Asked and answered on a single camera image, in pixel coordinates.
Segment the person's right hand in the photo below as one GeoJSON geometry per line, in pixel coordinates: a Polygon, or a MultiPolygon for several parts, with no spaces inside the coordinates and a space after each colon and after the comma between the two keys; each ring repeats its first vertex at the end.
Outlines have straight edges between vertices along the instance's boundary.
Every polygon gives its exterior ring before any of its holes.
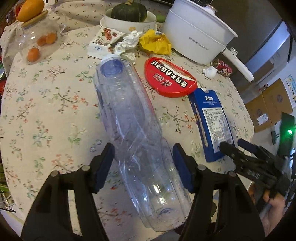
{"type": "Polygon", "coordinates": [[[261,216],[261,222],[264,228],[265,236],[267,237],[271,231],[277,226],[283,217],[285,208],[285,197],[277,193],[274,198],[269,197],[270,191],[266,190],[263,195],[263,200],[270,205],[269,210],[261,216]]]}

